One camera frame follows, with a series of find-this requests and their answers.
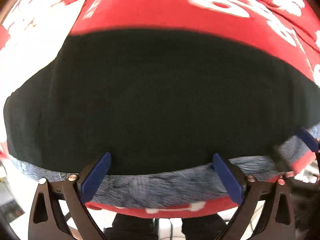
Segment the black pants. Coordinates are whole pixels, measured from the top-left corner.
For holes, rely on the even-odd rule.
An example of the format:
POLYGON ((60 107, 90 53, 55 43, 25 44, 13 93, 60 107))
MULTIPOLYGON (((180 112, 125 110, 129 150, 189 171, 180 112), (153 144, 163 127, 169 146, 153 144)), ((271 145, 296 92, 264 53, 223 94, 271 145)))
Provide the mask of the black pants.
POLYGON ((267 155, 319 123, 319 88, 285 61, 180 30, 69 36, 4 105, 9 153, 66 173, 105 153, 110 174, 267 155))

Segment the red blanket white characters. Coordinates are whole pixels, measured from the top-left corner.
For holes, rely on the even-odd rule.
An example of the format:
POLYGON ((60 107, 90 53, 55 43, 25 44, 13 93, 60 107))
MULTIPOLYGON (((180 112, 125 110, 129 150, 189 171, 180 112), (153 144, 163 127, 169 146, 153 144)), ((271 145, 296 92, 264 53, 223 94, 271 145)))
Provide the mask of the red blanket white characters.
POLYGON ((215 152, 271 181, 270 144, 296 172, 315 159, 293 133, 319 135, 307 0, 85 0, 56 62, 74 167, 113 156, 89 208, 202 215, 231 206, 203 186, 215 152))

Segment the grey blue folded garment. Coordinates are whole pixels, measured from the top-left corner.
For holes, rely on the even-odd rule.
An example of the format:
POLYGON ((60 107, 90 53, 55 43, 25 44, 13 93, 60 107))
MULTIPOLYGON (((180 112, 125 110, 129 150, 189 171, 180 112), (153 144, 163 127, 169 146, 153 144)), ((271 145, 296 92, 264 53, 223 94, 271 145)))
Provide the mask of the grey blue folded garment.
MULTIPOLYGON (((293 165, 310 149, 297 136, 284 142, 279 152, 293 165)), ((39 180, 60 181, 71 173, 56 172, 37 167, 9 155, 9 159, 23 175, 39 180)), ((244 174, 252 174, 258 180, 267 181, 277 175, 276 166, 270 157, 262 155, 229 159, 244 174)), ((173 205, 201 202, 226 196, 212 164, 186 170, 144 175, 107 175, 99 186, 92 201, 116 207, 155 209, 173 205)))

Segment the red plush pillow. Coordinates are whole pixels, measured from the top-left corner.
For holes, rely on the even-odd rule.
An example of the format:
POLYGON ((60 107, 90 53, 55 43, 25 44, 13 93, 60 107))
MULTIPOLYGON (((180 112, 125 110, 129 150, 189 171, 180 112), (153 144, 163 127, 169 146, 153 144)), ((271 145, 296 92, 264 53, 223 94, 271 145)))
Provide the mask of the red plush pillow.
POLYGON ((211 33, 266 50, 269 40, 285 48, 308 45, 319 50, 319 20, 306 0, 85 1, 75 33, 151 26, 211 33))

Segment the white bed sheet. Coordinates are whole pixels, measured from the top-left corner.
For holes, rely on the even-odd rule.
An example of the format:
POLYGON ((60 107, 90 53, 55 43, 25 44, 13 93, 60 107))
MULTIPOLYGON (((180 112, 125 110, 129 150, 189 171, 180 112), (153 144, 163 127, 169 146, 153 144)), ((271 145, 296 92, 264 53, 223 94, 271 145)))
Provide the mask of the white bed sheet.
POLYGON ((56 58, 84 0, 18 0, 5 20, 11 38, 1 49, 1 106, 56 58))

